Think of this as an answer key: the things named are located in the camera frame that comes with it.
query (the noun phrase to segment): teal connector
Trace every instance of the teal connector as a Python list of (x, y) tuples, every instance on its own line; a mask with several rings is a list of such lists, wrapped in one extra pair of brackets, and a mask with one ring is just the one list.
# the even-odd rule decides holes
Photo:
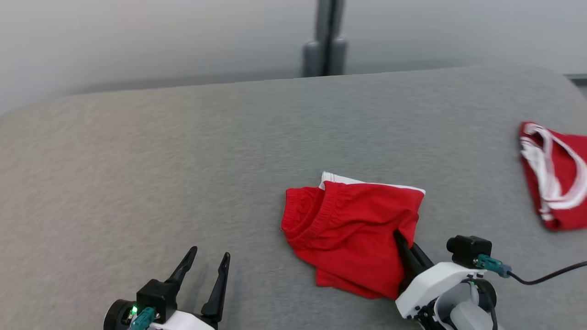
[(499, 276), (503, 278), (508, 278), (510, 275), (508, 272), (512, 270), (512, 268), (503, 262), (493, 259), (488, 255), (480, 254), (477, 257), (477, 267), (482, 268), (484, 270), (489, 270), (492, 272), (496, 272)]
[(130, 324), (129, 330), (146, 330), (155, 321), (155, 309), (147, 307)]

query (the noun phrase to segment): gray couch cushion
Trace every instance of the gray couch cushion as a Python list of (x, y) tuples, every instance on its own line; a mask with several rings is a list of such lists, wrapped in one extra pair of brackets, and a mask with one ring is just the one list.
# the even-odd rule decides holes
[[(478, 235), (534, 279), (585, 259), (549, 233), (518, 125), (587, 134), (562, 76), (489, 67), (80, 95), (0, 119), (3, 328), (101, 329), (118, 299), (200, 250), (178, 297), (197, 312), (232, 254), (221, 329), (417, 329), (394, 302), (318, 288), (280, 231), (284, 191), (322, 170), (427, 191), (416, 241), (447, 261)], [(587, 270), (536, 287), (490, 275), (508, 329), (587, 328)]]

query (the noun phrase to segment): robotic arm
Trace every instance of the robotic arm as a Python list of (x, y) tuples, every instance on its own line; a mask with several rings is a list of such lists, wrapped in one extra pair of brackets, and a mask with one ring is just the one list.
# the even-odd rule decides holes
[(494, 260), (490, 241), (451, 238), (447, 249), (453, 262), (434, 265), (416, 243), (409, 248), (399, 231), (394, 238), (406, 273), (396, 300), (403, 318), (416, 320), (425, 330), (504, 330), (495, 317), (495, 289), (483, 279), (487, 269), (477, 266), (480, 256)]
[(150, 280), (145, 284), (137, 292), (136, 301), (115, 301), (104, 318), (104, 330), (218, 330), (228, 281), (228, 252), (220, 262), (218, 278), (208, 302), (202, 307), (202, 314), (177, 309), (177, 294), (197, 251), (197, 247), (191, 247), (165, 282)]

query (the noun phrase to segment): red fabric with white trim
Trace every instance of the red fabric with white trim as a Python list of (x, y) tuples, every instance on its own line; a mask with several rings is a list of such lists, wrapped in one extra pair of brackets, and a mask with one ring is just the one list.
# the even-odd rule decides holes
[(318, 286), (396, 299), (404, 272), (393, 231), (413, 244), (424, 192), (370, 183), (323, 186), (287, 189), (281, 224), (287, 242), (316, 267)]
[(544, 225), (550, 230), (587, 227), (587, 137), (523, 122), (520, 143), (528, 187)]

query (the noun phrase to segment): white wall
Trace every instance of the white wall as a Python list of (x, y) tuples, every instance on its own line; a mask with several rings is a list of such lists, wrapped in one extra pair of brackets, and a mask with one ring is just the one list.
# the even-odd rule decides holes
[(587, 73), (585, 0), (349, 0), (346, 73), (524, 63)]
[(79, 92), (300, 75), (313, 0), (2, 0), (0, 113)]

